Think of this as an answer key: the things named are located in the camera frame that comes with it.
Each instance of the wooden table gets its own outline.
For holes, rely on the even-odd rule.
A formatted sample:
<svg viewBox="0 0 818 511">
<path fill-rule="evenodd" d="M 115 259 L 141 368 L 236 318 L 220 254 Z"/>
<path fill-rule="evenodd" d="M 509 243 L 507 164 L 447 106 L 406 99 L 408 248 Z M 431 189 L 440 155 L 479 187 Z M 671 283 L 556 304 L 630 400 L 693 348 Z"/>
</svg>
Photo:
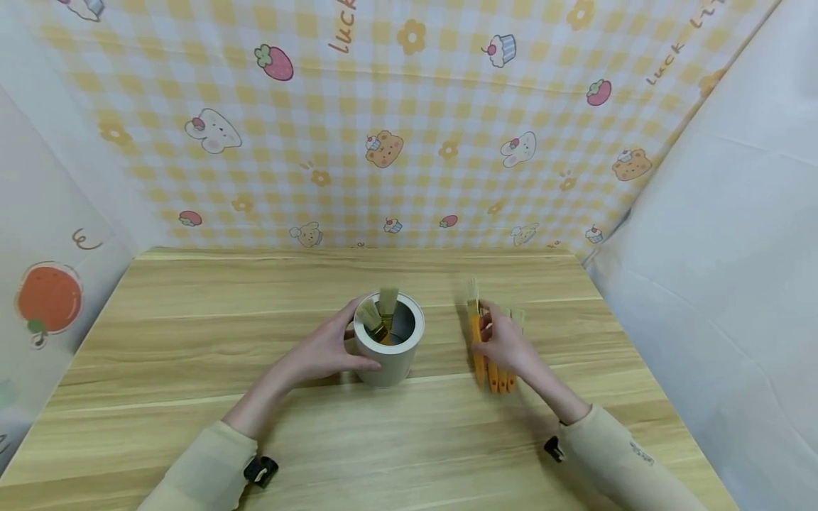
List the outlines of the wooden table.
<svg viewBox="0 0 818 511">
<path fill-rule="evenodd" d="M 612 509 L 543 454 L 556 420 L 530 388 L 478 392 L 455 306 L 469 274 L 526 310 L 528 337 L 581 396 L 709 509 L 735 509 L 573 256 L 410 249 L 145 253 L 0 481 L 0 508 L 135 509 L 265 365 L 351 297 L 397 284 L 427 321 L 410 378 L 292 392 L 262 448 L 281 471 L 244 509 Z"/>
</svg>

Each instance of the white cylindrical container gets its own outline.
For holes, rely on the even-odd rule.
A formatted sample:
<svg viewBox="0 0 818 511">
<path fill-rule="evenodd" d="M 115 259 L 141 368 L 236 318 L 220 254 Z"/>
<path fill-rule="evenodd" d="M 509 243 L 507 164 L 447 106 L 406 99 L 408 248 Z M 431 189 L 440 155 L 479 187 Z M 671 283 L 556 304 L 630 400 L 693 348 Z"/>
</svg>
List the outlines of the white cylindrical container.
<svg viewBox="0 0 818 511">
<path fill-rule="evenodd" d="M 380 293 L 366 297 L 377 303 Z M 358 371 L 358 377 L 372 387 L 392 387 L 409 374 L 409 366 L 415 358 L 415 350 L 426 327 L 423 311 L 417 302 L 403 293 L 398 293 L 398 305 L 389 335 L 393 345 L 387 346 L 372 339 L 366 327 L 357 318 L 353 320 L 355 344 L 358 353 L 378 361 L 380 371 Z"/>
</svg>

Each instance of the white wall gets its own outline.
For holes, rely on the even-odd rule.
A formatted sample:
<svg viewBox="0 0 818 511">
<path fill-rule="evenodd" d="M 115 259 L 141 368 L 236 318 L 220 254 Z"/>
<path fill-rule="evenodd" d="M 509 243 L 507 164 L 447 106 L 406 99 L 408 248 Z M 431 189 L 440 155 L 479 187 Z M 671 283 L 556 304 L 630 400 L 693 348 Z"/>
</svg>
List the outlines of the white wall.
<svg viewBox="0 0 818 511">
<path fill-rule="evenodd" d="M 59 77 L 32 65 L 38 46 L 19 19 L 0 5 L 0 473 L 131 259 L 164 243 Z M 81 249 L 81 236 L 83 247 L 101 245 Z M 26 270 L 44 261 L 79 275 L 82 306 L 37 350 L 16 295 Z"/>
<path fill-rule="evenodd" d="M 816 26 L 781 3 L 588 265 L 748 511 L 818 495 Z"/>
</svg>

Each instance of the yellow checkered backdrop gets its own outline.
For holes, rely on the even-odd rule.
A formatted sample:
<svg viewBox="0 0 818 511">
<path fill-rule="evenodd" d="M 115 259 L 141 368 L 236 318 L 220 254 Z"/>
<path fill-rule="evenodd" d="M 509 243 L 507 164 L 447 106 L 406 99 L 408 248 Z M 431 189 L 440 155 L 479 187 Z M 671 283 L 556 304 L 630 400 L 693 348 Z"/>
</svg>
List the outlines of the yellow checkered backdrop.
<svg viewBox="0 0 818 511">
<path fill-rule="evenodd" d="M 621 222 L 777 0 L 29 0 L 180 246 L 560 246 Z"/>
</svg>

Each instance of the sleeve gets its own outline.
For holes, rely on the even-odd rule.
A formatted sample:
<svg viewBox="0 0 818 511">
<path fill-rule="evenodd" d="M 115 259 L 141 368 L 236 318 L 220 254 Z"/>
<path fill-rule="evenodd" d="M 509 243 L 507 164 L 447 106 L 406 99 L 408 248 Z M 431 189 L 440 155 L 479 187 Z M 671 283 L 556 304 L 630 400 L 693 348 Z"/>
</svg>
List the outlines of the sleeve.
<svg viewBox="0 0 818 511">
<path fill-rule="evenodd" d="M 591 413 L 561 431 L 568 453 L 590 473 L 594 485 L 624 509 L 707 511 L 605 409 L 593 405 Z"/>
<path fill-rule="evenodd" d="M 206 428 L 137 511 L 230 511 L 239 505 L 255 440 L 223 422 Z"/>
</svg>

